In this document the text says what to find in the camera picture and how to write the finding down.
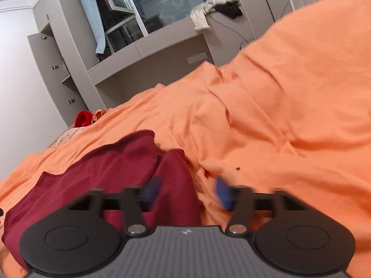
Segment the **black cloth on ledge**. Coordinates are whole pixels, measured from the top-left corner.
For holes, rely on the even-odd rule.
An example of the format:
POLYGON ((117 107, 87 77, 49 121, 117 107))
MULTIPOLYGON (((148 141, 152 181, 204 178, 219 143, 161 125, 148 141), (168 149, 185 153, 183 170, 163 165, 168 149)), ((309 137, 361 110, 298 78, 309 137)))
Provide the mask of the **black cloth on ledge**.
POLYGON ((228 1, 225 4, 217 4, 214 9, 231 19, 236 19, 240 16, 243 16, 239 1, 228 1))

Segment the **large glass window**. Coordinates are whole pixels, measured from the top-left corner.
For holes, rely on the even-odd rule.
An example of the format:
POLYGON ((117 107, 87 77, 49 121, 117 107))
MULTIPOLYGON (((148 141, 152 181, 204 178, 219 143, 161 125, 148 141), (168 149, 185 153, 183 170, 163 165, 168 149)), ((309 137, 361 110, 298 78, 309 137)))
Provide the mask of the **large glass window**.
MULTIPOLYGON (((96 2, 106 38, 105 51, 97 56, 99 61, 144 37, 133 13, 111 9, 107 0, 96 2)), ((148 33, 188 17, 192 8, 203 2, 205 0, 133 0, 148 33)))

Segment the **light blue left curtain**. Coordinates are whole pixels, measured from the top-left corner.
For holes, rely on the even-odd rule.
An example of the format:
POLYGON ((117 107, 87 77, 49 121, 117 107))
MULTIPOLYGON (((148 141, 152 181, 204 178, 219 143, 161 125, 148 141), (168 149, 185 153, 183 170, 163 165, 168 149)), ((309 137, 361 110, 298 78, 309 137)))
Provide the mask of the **light blue left curtain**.
POLYGON ((96 41, 96 55, 106 49, 104 27, 96 0, 80 0, 96 41))

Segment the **grey built-in cabinet unit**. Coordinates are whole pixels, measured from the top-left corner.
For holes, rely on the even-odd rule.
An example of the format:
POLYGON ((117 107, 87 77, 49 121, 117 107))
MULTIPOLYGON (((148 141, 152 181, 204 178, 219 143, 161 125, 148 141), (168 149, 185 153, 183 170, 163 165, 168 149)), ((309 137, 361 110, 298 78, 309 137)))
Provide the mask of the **grey built-in cabinet unit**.
POLYGON ((80 111, 116 107, 158 83, 180 79, 204 61, 223 65, 285 14, 319 0, 231 0, 240 2, 243 16, 231 19, 214 10, 206 16, 211 29, 201 33, 190 16, 148 33, 133 0, 107 1, 113 10, 133 13, 144 37, 102 61, 80 0, 38 0, 33 7, 38 31, 28 41, 67 125, 80 111), (188 57, 202 52, 206 60, 188 64, 188 57))

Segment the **orange bed sheet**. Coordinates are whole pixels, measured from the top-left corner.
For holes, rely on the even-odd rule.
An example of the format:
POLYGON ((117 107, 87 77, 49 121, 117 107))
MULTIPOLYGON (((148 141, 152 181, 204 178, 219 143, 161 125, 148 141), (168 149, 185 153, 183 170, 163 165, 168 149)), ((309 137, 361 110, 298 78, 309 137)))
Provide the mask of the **orange bed sheet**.
POLYGON ((345 225, 348 267, 370 276, 370 0, 320 0, 284 16, 227 65, 203 63, 108 111, 56 148, 32 154, 1 182, 9 210, 40 180, 129 133, 181 149, 205 212, 226 225, 217 175, 258 191, 284 188, 345 225))

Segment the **white wall socket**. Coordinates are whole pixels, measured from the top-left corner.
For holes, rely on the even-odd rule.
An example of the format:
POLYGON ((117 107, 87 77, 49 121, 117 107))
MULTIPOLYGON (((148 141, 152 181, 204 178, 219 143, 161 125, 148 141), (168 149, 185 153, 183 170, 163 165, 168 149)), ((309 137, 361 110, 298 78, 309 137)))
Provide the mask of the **white wall socket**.
POLYGON ((206 52, 202 52, 202 53, 198 53, 198 54, 195 54, 195 55, 192 55, 190 57, 187 58, 187 62, 189 65, 191 64, 194 64, 194 63, 198 63, 198 62, 202 62, 204 60, 206 60, 208 58, 208 55, 206 52))

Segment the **bright red cloth item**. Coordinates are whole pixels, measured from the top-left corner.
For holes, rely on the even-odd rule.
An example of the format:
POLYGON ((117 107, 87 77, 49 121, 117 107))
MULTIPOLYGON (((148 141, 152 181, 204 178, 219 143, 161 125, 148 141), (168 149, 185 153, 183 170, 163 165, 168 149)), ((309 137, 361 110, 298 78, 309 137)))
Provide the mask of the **bright red cloth item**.
POLYGON ((91 125, 93 113, 90 111, 80 111, 74 122, 74 127, 87 127, 91 125))

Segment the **white patterned blanket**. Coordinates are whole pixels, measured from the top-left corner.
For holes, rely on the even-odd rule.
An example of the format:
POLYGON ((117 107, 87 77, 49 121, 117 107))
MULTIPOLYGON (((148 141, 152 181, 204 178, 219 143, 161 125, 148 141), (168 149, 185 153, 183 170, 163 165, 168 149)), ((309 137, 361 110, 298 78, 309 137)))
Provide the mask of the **white patterned blanket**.
POLYGON ((83 130, 84 130, 84 127, 73 127, 71 129, 66 130, 63 134, 61 134, 57 138, 57 140, 50 147, 53 148, 53 147, 69 142, 72 137, 74 137, 78 133, 81 133, 83 130))

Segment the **white cloth on ledge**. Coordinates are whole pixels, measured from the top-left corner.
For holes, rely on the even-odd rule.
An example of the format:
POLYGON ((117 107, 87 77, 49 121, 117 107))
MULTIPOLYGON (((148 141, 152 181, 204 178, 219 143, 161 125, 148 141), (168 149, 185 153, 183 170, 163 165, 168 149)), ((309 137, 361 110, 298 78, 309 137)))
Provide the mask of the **white cloth on ledge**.
POLYGON ((225 5, 229 2, 231 2, 231 0, 206 0, 192 8, 189 16, 194 24, 195 31, 198 33, 209 31, 211 26, 208 24, 206 16, 215 10, 215 6, 225 5))

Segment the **dark red knit garment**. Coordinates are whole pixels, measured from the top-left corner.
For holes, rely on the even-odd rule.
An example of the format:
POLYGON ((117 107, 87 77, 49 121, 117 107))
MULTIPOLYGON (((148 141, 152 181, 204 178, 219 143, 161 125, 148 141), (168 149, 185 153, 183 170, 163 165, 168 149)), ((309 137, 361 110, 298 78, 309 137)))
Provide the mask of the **dark red knit garment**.
POLYGON ((5 216, 2 241, 20 266, 21 234, 30 225, 85 195, 91 189, 118 193, 161 178, 154 205, 143 215, 147 225, 199 226, 201 211, 183 150, 158 152, 153 131, 138 131, 97 148, 62 174, 42 172, 36 185, 5 216))

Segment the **small orange cloth piece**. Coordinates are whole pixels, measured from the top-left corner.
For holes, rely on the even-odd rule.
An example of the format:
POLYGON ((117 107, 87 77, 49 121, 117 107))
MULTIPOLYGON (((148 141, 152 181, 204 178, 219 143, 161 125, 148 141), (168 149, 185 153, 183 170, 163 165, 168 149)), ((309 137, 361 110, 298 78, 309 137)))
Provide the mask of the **small orange cloth piece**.
POLYGON ((102 118, 102 116, 104 114, 106 114, 107 112, 109 111, 109 109, 99 109, 98 111, 95 111, 93 114, 92 114, 92 118, 91 118, 91 124, 94 124, 95 122, 97 122, 100 118, 102 118))

